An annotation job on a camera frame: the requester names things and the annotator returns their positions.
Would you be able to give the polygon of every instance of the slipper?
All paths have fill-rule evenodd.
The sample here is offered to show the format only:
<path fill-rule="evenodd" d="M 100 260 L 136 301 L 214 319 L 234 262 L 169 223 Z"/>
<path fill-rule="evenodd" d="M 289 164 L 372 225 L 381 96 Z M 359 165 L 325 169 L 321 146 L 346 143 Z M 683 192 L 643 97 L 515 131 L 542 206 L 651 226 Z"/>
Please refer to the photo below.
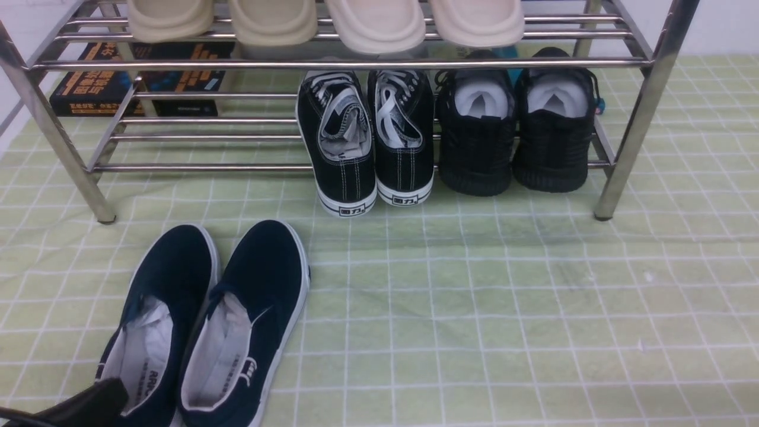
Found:
<path fill-rule="evenodd" d="M 305 43 L 317 33 L 314 0 L 229 0 L 232 28 L 249 46 Z"/>
<path fill-rule="evenodd" d="M 127 0 L 134 38 L 159 43 L 205 33 L 213 24 L 213 0 Z"/>
<path fill-rule="evenodd" d="M 418 0 L 324 2 L 340 40 L 356 52 L 403 52 L 424 41 L 426 26 Z"/>
<path fill-rule="evenodd" d="M 462 46 L 499 47 L 524 36 L 521 0 L 430 0 L 444 40 Z"/>

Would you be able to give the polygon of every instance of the black sneaker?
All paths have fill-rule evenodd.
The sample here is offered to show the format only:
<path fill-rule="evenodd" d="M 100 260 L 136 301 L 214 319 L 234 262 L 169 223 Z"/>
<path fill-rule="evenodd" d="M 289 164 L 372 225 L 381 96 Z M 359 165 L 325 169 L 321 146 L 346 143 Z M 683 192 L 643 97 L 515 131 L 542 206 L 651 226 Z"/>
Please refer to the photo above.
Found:
<path fill-rule="evenodd" d="M 379 196 L 395 206 L 425 201 L 435 170 L 435 95 L 430 79 L 423 71 L 372 71 L 367 98 Z"/>
<path fill-rule="evenodd" d="M 313 164 L 319 199 L 336 217 L 365 214 L 376 200 L 372 132 L 351 71 L 309 71 L 295 118 Z"/>
<path fill-rule="evenodd" d="M 568 57 L 547 47 L 536 57 Z M 587 179 L 587 152 L 593 137 L 598 80 L 585 68 L 524 70 L 516 85 L 520 143 L 512 168 L 527 188 L 564 193 Z"/>
<path fill-rule="evenodd" d="M 495 58 L 491 51 L 468 58 Z M 440 178 L 465 195 L 494 196 L 511 183 L 509 160 L 516 132 L 515 98 L 507 70 L 441 71 L 437 118 Z"/>
<path fill-rule="evenodd" d="M 309 282 L 292 227 L 267 220 L 247 232 L 211 290 L 183 364 L 178 396 L 187 427 L 260 425 Z"/>
<path fill-rule="evenodd" d="M 98 381 L 120 378 L 129 395 L 114 426 L 179 422 L 176 390 L 184 351 L 208 289 L 219 280 L 220 264 L 208 232 L 192 225 L 170 229 L 140 262 L 96 373 Z"/>

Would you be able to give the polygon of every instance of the stainless steel shoe rack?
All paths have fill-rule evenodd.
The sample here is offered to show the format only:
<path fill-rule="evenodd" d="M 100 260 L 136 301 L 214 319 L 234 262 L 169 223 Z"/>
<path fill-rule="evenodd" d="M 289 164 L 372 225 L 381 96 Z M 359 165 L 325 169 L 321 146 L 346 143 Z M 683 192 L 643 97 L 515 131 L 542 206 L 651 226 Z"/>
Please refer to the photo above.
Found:
<path fill-rule="evenodd" d="M 593 160 L 590 167 L 603 169 L 606 173 L 606 185 L 600 196 L 594 215 L 598 220 L 612 218 L 625 184 L 628 181 L 635 158 L 653 119 L 660 98 L 669 80 L 672 67 L 682 47 L 683 40 L 690 27 L 698 0 L 672 0 L 668 16 L 658 43 L 654 49 L 646 43 L 641 31 L 631 19 L 622 4 L 622 0 L 585 0 L 582 14 L 545 14 L 527 16 L 526 40 L 576 40 L 573 57 L 565 59 L 493 59 L 493 60 L 382 60 L 382 61 L 251 61 L 251 60 L 181 60 L 155 61 L 134 60 L 131 42 L 134 41 L 127 32 L 127 19 L 120 16 L 118 4 L 125 0 L 78 0 L 67 16 L 54 28 L 45 43 L 35 52 L 29 61 L 24 61 L 15 48 L 8 32 L 0 23 L 0 67 L 5 71 L 20 94 L 21 100 L 31 112 L 37 125 L 46 136 L 52 149 L 58 155 L 71 179 L 74 181 L 84 199 L 101 223 L 112 223 L 116 213 L 98 188 L 99 177 L 104 172 L 293 172 L 311 169 L 309 164 L 270 164 L 270 163 L 110 163 L 114 149 L 121 141 L 174 141 L 177 144 L 187 142 L 213 141 L 291 141 L 299 139 L 297 132 L 292 134 L 263 134 L 248 132 L 204 132 L 165 131 L 151 133 L 129 133 L 124 130 L 129 125 L 292 125 L 295 119 L 254 118 L 199 118 L 199 117 L 156 117 L 154 100 L 294 100 L 293 93 L 173 93 L 149 92 L 140 78 L 142 71 L 185 71 L 185 70 L 246 70 L 246 69 L 398 69 L 414 68 L 420 70 L 463 69 L 463 68 L 535 68 L 561 67 L 575 65 L 587 68 L 638 68 L 644 81 L 638 100 L 624 133 L 619 150 L 615 153 L 603 133 L 600 123 L 596 123 L 594 148 L 599 160 Z M 94 17 L 95 10 L 101 11 L 102 17 Z M 426 40 L 440 40 L 434 30 L 431 17 L 426 18 L 428 33 Z M 224 31 L 210 31 L 187 41 L 218 42 L 235 40 L 231 31 L 230 20 L 217 17 L 216 23 Z M 579 24 L 569 27 L 566 24 Z M 613 28 L 598 29 L 598 24 L 612 24 Z M 556 29 L 546 29 L 556 25 Z M 81 32 L 84 27 L 99 27 L 99 32 Z M 316 40 L 338 40 L 332 26 L 332 20 L 320 19 Z M 588 57 L 593 39 L 624 40 L 630 56 L 620 58 Z M 115 43 L 123 58 L 121 61 L 84 62 L 63 61 L 63 50 L 70 43 Z M 106 129 L 102 140 L 89 162 L 82 160 L 71 138 L 55 117 L 45 94 L 39 88 L 39 82 L 49 71 L 128 71 L 133 85 L 127 92 L 121 107 Z M 124 117 L 124 111 L 133 100 L 142 103 L 145 117 Z"/>

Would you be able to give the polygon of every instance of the black knit sneaker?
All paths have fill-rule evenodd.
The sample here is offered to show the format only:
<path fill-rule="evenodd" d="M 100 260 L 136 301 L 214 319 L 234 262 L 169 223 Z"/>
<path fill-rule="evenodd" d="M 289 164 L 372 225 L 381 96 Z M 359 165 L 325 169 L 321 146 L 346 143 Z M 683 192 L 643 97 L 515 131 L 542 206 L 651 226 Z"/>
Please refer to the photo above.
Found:
<path fill-rule="evenodd" d="M 491 51 L 468 58 L 495 58 Z M 436 114 L 440 121 L 440 178 L 465 195 L 494 196 L 511 183 L 514 90 L 507 70 L 441 71 Z"/>
<path fill-rule="evenodd" d="M 306 73 L 295 118 L 327 212 L 336 217 L 368 212 L 377 196 L 374 155 L 371 125 L 356 74 Z"/>
<path fill-rule="evenodd" d="M 536 57 L 567 57 L 555 47 Z M 512 163 L 514 178 L 527 188 L 565 193 L 587 179 L 598 80 L 585 68 L 525 69 L 517 80 L 521 140 Z"/>
<path fill-rule="evenodd" d="M 372 71 L 367 93 L 376 138 L 379 196 L 415 206 L 432 191 L 435 96 L 423 71 Z"/>

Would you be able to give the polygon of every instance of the green grid mat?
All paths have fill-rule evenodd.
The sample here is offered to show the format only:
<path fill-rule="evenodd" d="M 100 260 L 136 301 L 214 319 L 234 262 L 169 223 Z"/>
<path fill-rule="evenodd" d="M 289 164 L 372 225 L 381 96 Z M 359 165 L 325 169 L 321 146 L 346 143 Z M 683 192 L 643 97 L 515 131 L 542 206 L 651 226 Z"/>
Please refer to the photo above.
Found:
<path fill-rule="evenodd" d="M 597 73 L 618 141 L 641 78 Z M 241 85 L 292 91 L 299 78 L 249 72 Z M 593 171 L 570 195 L 515 183 L 469 198 L 435 182 L 420 207 L 378 202 L 352 220 L 322 210 L 309 175 L 106 175 L 118 222 L 102 226 L 29 124 L 0 159 L 0 404 L 40 410 L 92 383 L 161 232 L 202 224 L 227 259 L 279 218 L 304 240 L 313 283 L 264 425 L 759 425 L 758 90 L 757 57 L 680 59 L 608 223 L 591 215 Z M 85 158 L 106 122 L 64 120 Z M 307 155 L 135 143 L 113 161 Z"/>

